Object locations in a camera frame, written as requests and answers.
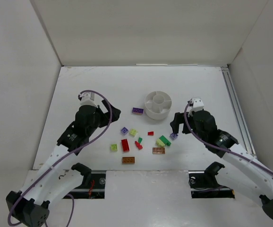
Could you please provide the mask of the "light purple small lego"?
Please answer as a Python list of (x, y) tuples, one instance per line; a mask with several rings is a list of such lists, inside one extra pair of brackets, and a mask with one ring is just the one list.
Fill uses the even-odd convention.
[(171, 133), (170, 134), (170, 137), (175, 140), (177, 137), (178, 137), (178, 134), (175, 134), (175, 133)]

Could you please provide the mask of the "purple square lego brick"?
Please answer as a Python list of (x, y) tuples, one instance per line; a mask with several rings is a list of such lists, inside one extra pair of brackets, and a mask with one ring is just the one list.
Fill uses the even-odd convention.
[(120, 132), (122, 135), (126, 135), (128, 133), (128, 129), (126, 127), (123, 127)]

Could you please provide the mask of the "purple lego plate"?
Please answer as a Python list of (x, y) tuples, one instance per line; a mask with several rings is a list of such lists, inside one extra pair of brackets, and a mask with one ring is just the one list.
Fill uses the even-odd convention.
[(144, 109), (133, 107), (133, 108), (132, 108), (132, 113), (133, 113), (133, 114), (142, 115), (142, 114), (144, 113)]

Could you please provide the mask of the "green and yellow lego stack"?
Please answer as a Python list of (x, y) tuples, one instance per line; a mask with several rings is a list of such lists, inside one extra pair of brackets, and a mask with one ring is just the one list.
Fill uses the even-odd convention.
[(156, 145), (158, 147), (164, 148), (165, 146), (169, 147), (171, 145), (171, 142), (168, 139), (166, 139), (165, 136), (162, 135), (160, 138), (156, 140)]

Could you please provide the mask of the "yellow-green lego brick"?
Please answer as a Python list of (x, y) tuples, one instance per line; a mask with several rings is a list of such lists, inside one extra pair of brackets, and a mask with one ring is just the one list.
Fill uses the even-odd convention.
[(129, 134), (130, 134), (131, 136), (133, 136), (133, 137), (136, 136), (137, 133), (138, 133), (138, 131), (135, 130), (135, 129), (131, 129), (131, 130), (129, 131)]

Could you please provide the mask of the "red long lego brick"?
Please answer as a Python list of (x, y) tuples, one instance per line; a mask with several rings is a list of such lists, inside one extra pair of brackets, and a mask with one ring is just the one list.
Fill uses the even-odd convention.
[(129, 143), (128, 143), (127, 139), (121, 140), (121, 145), (122, 145), (123, 152), (129, 152), (130, 151)]

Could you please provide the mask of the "lime square lego brick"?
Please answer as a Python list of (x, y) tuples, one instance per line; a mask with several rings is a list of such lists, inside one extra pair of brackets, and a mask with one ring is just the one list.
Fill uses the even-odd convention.
[(117, 144), (111, 144), (110, 149), (111, 149), (112, 152), (118, 151), (118, 146), (117, 146)]

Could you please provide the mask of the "red small lego piece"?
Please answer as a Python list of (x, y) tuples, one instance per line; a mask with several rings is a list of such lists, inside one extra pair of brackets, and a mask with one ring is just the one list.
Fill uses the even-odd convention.
[(135, 141), (135, 145), (138, 148), (138, 150), (141, 150), (143, 148), (143, 146), (137, 141)]

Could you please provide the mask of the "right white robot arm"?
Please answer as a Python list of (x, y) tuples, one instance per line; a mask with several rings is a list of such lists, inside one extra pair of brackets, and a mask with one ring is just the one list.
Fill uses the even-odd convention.
[(204, 109), (175, 113), (173, 133), (183, 125), (184, 134), (193, 134), (213, 154), (235, 166), (242, 175), (234, 177), (225, 165), (213, 162), (204, 171), (209, 188), (225, 186), (250, 198), (273, 220), (273, 171), (263, 165), (226, 131), (217, 128), (215, 118)]

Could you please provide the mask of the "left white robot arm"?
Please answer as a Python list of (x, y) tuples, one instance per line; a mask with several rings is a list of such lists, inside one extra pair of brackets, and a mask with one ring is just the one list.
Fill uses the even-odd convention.
[(18, 192), (11, 191), (6, 196), (10, 226), (16, 225), (11, 222), (11, 218), (15, 218), (27, 227), (41, 227), (52, 206), (83, 182), (89, 182), (92, 170), (78, 162), (78, 154), (94, 142), (90, 137), (98, 128), (108, 129), (121, 113), (107, 100), (102, 100), (102, 104), (108, 110), (106, 113), (92, 100), (83, 102), (36, 178)]

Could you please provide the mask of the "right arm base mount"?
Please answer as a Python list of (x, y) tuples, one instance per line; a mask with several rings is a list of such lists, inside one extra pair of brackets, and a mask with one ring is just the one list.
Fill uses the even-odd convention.
[(226, 186), (218, 184), (216, 176), (225, 166), (213, 162), (205, 170), (188, 171), (188, 184), (191, 189), (192, 199), (229, 198), (235, 199), (234, 191)]

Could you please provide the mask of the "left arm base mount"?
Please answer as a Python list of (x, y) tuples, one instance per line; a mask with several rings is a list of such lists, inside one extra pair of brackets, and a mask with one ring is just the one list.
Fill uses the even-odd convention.
[(92, 171), (81, 163), (73, 165), (72, 170), (77, 170), (83, 176), (81, 184), (72, 189), (68, 194), (74, 199), (104, 199), (106, 185), (106, 171)]

